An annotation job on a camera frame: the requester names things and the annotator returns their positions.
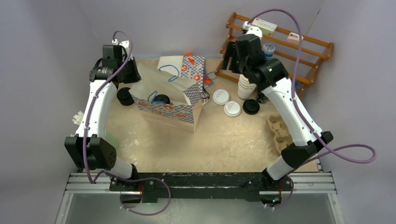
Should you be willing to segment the checkered paper bag blue handles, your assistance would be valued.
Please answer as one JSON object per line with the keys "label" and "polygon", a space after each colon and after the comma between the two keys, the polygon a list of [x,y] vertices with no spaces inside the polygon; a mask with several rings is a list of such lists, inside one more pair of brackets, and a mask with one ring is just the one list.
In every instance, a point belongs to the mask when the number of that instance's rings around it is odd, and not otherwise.
{"label": "checkered paper bag blue handles", "polygon": [[[129,92],[143,118],[149,121],[195,132],[202,110],[202,86],[193,79],[180,77],[173,82],[170,73],[139,64],[141,81],[134,83]],[[153,103],[156,95],[164,94],[170,104]]]}

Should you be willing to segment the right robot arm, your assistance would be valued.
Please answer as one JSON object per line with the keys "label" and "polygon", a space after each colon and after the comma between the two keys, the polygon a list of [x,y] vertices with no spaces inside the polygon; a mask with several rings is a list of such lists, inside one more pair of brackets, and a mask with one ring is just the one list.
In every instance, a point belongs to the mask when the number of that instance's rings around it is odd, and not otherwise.
{"label": "right robot arm", "polygon": [[280,60],[265,59],[260,38],[245,34],[226,45],[222,69],[243,74],[255,84],[275,106],[292,137],[292,144],[275,162],[262,172],[262,183],[273,190],[281,178],[302,166],[333,140],[330,131],[323,131],[310,117],[293,90],[292,80]]}

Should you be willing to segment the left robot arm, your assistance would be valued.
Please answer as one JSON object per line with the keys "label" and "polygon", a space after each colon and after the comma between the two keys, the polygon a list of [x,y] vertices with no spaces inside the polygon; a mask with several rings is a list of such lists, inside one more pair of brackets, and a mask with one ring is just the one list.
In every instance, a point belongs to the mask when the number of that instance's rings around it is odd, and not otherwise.
{"label": "left robot arm", "polygon": [[139,186],[137,170],[117,156],[118,142],[107,132],[106,124],[119,84],[141,78],[131,48],[130,41],[114,41],[102,47],[102,57],[89,74],[89,97],[82,121],[75,134],[64,141],[77,168],[101,169],[121,179],[121,185],[128,191]]}

